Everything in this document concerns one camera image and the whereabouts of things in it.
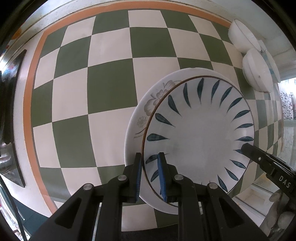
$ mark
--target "cable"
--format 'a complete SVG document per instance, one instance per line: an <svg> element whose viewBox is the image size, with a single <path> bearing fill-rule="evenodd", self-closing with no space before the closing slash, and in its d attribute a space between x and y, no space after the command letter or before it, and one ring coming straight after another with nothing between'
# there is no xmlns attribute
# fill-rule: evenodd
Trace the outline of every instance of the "cable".
<svg viewBox="0 0 296 241"><path fill-rule="evenodd" d="M16 219L17 219L18 226L19 226L19 228L20 228L20 233L22 234L22 238L23 238L24 241L28 241L28 240L27 240L27 236L26 236L25 231L24 231L23 224L22 224L22 222L21 222L20 214L19 214L19 212L18 212L18 210L17 210L17 206L16 206L16 204L15 204L15 202L14 202L14 200L13 200L13 198L12 198L12 196L11 196L11 194L10 194L10 192L9 192L9 190L8 190L8 188L7 188L7 186L6 186L6 184L5 184L5 182L3 181L1 175L0 175L0 184L1 184L1 186L3 187L5 193L6 193L7 196L8 196L8 199L9 199L9 201L10 201L10 203L11 203L12 209L13 209L13 211L14 211L14 213L15 213L15 217L16 217Z"/></svg>

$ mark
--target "screw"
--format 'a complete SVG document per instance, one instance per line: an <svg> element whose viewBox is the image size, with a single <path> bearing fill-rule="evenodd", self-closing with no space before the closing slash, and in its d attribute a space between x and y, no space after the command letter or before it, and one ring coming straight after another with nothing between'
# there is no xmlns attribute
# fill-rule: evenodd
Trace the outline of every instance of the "screw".
<svg viewBox="0 0 296 241"><path fill-rule="evenodd" d="M91 190L91 189L92 189L92 184L90 184L90 183L84 184L84 185L83 185L83 189L84 189L85 191L87 191L87 190Z"/></svg>
<svg viewBox="0 0 296 241"><path fill-rule="evenodd" d="M117 179L120 181L124 181L126 180L126 178L127 178L126 175L119 175Z"/></svg>
<svg viewBox="0 0 296 241"><path fill-rule="evenodd" d="M181 174L177 174L175 175L175 179L178 181L183 180L183 176Z"/></svg>
<svg viewBox="0 0 296 241"><path fill-rule="evenodd" d="M217 188L218 188L218 185L217 185L216 183L210 183L210 184L209 184L209 187L210 187L211 189L217 189Z"/></svg>

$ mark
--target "checkered tablecloth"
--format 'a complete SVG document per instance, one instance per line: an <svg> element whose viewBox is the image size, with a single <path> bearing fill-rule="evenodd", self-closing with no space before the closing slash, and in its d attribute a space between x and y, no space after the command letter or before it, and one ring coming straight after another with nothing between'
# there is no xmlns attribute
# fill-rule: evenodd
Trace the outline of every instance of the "checkered tablecloth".
<svg viewBox="0 0 296 241"><path fill-rule="evenodd" d="M57 207L83 184L104 184L122 174L125 132L135 107L159 79L183 68L212 69L229 78L250 105L255 145L279 154L278 86L265 94L247 84L242 55L227 33L223 25L183 12L137 9L100 13L47 36L33 85L31 124L42 181ZM262 173L250 163L230 195ZM123 230L176 222L176 215L143 201L123 207Z"/></svg>

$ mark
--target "flower design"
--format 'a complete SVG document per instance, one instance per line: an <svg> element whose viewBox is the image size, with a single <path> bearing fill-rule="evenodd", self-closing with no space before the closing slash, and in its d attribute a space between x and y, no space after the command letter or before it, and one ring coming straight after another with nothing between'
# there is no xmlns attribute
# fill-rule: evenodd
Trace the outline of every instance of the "flower design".
<svg viewBox="0 0 296 241"><path fill-rule="evenodd" d="M148 100L146 105L144 106L144 111L147 116L150 116L154 107L158 104L158 102L163 98L163 96L177 83L180 81L172 81L169 80L166 84L163 83L163 88L159 90L156 94L152 93L152 99Z"/></svg>
<svg viewBox="0 0 296 241"><path fill-rule="evenodd" d="M138 119L137 125L138 125L138 127L143 128L143 126L146 124L146 122L147 122L147 117L146 116L141 116Z"/></svg>

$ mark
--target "blue gripper pad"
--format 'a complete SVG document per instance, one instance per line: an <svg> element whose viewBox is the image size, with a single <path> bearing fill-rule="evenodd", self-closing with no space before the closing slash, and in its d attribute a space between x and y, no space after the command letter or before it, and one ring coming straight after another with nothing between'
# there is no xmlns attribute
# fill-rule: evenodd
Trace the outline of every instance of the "blue gripper pad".
<svg viewBox="0 0 296 241"><path fill-rule="evenodd" d="M140 161L138 166L137 180L136 180L136 201L138 201L139 195L140 195L141 175L142 175L142 162Z"/></svg>
<svg viewBox="0 0 296 241"><path fill-rule="evenodd" d="M165 177L163 174L163 167L161 165L161 160L160 160L159 154L157 156L157 167L158 167L159 182L160 182L160 193L161 193L161 196L163 197L163 200L166 202L168 197L166 194Z"/></svg>

